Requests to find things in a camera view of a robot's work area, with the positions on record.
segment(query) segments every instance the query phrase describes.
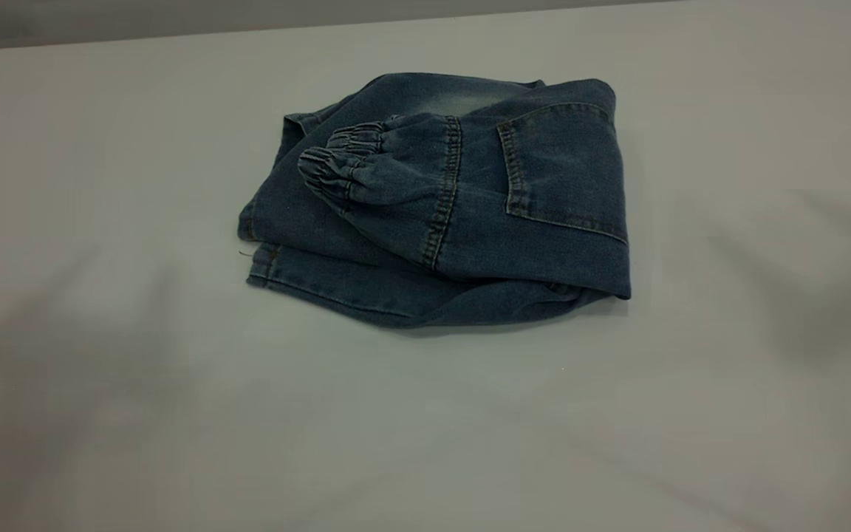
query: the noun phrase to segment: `blue denim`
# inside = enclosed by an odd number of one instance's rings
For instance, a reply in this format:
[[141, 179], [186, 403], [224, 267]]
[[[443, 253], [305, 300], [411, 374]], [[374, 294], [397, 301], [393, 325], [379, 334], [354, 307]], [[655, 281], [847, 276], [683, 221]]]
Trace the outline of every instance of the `blue denim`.
[[288, 115], [239, 218], [247, 282], [385, 327], [628, 299], [614, 112], [602, 81], [391, 74]]

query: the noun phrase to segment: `pocket stitching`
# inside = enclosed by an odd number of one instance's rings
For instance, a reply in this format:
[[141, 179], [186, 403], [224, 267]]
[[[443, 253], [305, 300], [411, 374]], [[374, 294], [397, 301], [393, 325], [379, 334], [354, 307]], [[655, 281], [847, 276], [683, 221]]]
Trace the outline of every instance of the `pocket stitching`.
[[[538, 112], [551, 110], [558, 106], [584, 108], [588, 112], [593, 112], [594, 115], [603, 118], [612, 128], [612, 121], [608, 112], [600, 106], [582, 102], [555, 103], [553, 105], [548, 105], [547, 107], [541, 107], [540, 109], [527, 112], [527, 114], [520, 115], [520, 117], [511, 118], [510, 120], [497, 125], [497, 131], [499, 131], [499, 137], [501, 139], [501, 148], [504, 152], [504, 164], [507, 169], [507, 205], [505, 206], [505, 211], [507, 214], [520, 216], [520, 218], [524, 219], [532, 219], [534, 222], [550, 223], [551, 225], [600, 233], [601, 235], [610, 236], [610, 238], [619, 240], [619, 242], [628, 245], [629, 243], [626, 232], [615, 225], [610, 225], [610, 223], [600, 222], [597, 219], [587, 218], [587, 216], [567, 215], [567, 213], [542, 209], [534, 209], [534, 214], [537, 216], [530, 214], [530, 198], [527, 196], [527, 181], [524, 179], [524, 171], [523, 168], [521, 168], [521, 161], [517, 155], [517, 140], [513, 124], [518, 120], [525, 119], [531, 115], [536, 115]], [[554, 219], [564, 219], [564, 222], [558, 222]]]

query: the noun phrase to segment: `faded denim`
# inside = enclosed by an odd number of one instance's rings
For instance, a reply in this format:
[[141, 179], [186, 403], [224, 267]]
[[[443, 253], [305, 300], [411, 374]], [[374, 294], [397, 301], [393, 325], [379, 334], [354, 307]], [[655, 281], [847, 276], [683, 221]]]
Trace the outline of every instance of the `faded denim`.
[[628, 299], [602, 81], [392, 74], [284, 119], [239, 218], [247, 282], [373, 324], [499, 324]]

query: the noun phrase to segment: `jeans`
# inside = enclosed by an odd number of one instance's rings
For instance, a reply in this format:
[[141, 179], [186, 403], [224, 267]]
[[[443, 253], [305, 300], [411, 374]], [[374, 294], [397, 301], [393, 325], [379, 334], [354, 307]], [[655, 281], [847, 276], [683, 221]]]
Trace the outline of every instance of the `jeans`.
[[384, 327], [628, 299], [614, 111], [597, 80], [390, 74], [288, 115], [239, 217], [247, 282]]

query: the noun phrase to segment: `seam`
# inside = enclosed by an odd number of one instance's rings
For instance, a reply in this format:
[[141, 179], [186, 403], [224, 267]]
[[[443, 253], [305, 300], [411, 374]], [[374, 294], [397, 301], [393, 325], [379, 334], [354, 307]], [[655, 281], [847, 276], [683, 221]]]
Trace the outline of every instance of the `seam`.
[[553, 103], [553, 104], [550, 104], [550, 105], [546, 105], [544, 107], [534, 109], [533, 111], [530, 111], [530, 112], [525, 112], [523, 115], [519, 115], [519, 117], [514, 117], [514, 118], [511, 118], [511, 119], [503, 122], [503, 124], [510, 124], [510, 122], [514, 122], [514, 121], [520, 120], [522, 118], [527, 118], [527, 117], [532, 117], [533, 115], [537, 115], [538, 112], [548, 111], [548, 110], [550, 110], [554, 107], [563, 107], [563, 106], [585, 108], [585, 109], [587, 109], [587, 111], [594, 112], [595, 115], [598, 115], [600, 118], [602, 118], [605, 121], [612, 124], [612, 116], [611, 116], [611, 114], [609, 114], [608, 111], [606, 111], [604, 108], [600, 107], [597, 104], [587, 103], [585, 101], [565, 101], [564, 103]]
[[514, 127], [510, 122], [499, 125], [499, 135], [504, 151], [504, 164], [507, 168], [507, 212], [517, 216], [527, 216], [526, 186], [524, 186], [524, 171], [521, 159], [517, 156], [517, 141], [514, 137]]
[[514, 214], [511, 212], [509, 212], [509, 214], [512, 214], [514, 216], [520, 216], [524, 219], [532, 219], [534, 222], [550, 223], [550, 225], [560, 225], [561, 227], [580, 229], [581, 231], [587, 231], [589, 233], [599, 233], [600, 235], [610, 236], [610, 238], [612, 239], [619, 240], [619, 242], [622, 242], [627, 246], [629, 245], [629, 242], [627, 242], [627, 236], [619, 236], [619, 233], [621, 233], [621, 231], [614, 232], [614, 229], [612, 229], [612, 227], [605, 225], [604, 223], [584, 221], [584, 223], [581, 223], [581, 225], [574, 225], [573, 223], [567, 222], [554, 222], [553, 219], [535, 218], [534, 216], [526, 214]]
[[369, 307], [362, 307], [362, 306], [355, 305], [355, 304], [352, 304], [352, 303], [347, 303], [346, 301], [341, 301], [340, 299], [334, 299], [334, 297], [325, 296], [322, 293], [314, 292], [314, 290], [305, 289], [305, 287], [299, 287], [299, 286], [294, 286], [293, 284], [290, 284], [290, 283], [280, 282], [278, 279], [270, 279], [270, 277], [266, 277], [266, 276], [257, 276], [257, 275], [254, 275], [254, 273], [250, 273], [249, 276], [256, 277], [256, 279], [262, 279], [262, 280], [264, 280], [264, 282], [275, 283], [275, 284], [283, 285], [283, 286], [286, 286], [286, 287], [290, 287], [290, 289], [297, 290], [298, 292], [309, 293], [309, 294], [311, 294], [311, 296], [317, 296], [317, 297], [320, 297], [320, 299], [326, 299], [327, 301], [337, 303], [338, 305], [348, 307], [349, 309], [363, 310], [363, 311], [365, 311], [365, 313], [388, 314], [388, 316], [399, 316], [399, 317], [403, 317], [403, 318], [415, 318], [416, 317], [414, 314], [392, 313], [389, 310], [369, 309]]
[[462, 124], [456, 117], [445, 117], [445, 172], [442, 175], [442, 191], [436, 203], [432, 223], [425, 237], [422, 263], [435, 270], [439, 249], [452, 218], [452, 203], [458, 189], [459, 167], [462, 165]]

